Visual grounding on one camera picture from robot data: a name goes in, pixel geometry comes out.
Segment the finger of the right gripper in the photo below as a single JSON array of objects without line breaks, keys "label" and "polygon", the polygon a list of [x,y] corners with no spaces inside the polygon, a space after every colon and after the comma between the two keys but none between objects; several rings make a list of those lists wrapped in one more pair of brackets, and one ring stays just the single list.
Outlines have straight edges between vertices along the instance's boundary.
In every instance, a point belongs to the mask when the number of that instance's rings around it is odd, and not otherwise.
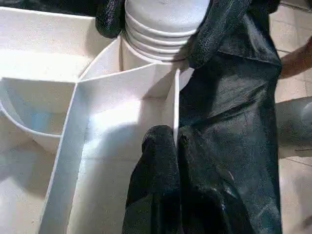
[{"label": "finger of the right gripper", "polygon": [[200,24],[191,36],[187,57],[189,67],[205,65],[219,49],[223,40],[233,32],[246,13],[245,0],[188,0],[188,7],[199,16]]},{"label": "finger of the right gripper", "polygon": [[103,0],[97,8],[96,29],[106,38],[116,38],[125,26],[125,0]]}]

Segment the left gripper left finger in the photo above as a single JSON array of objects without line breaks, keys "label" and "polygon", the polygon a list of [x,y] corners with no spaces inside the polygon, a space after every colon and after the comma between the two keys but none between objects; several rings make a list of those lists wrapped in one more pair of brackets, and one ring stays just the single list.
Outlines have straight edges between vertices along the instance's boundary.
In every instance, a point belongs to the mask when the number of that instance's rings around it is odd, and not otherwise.
[{"label": "left gripper left finger", "polygon": [[180,176],[172,129],[150,128],[130,178],[123,233],[177,234],[181,228]]}]

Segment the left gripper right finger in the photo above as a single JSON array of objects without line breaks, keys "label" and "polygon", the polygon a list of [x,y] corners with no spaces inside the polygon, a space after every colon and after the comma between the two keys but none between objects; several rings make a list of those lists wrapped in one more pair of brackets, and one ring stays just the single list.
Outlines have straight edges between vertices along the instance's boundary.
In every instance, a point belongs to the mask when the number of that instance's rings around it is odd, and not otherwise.
[{"label": "left gripper right finger", "polygon": [[182,228],[186,234],[252,234],[249,215],[229,171],[199,136],[178,140]]}]

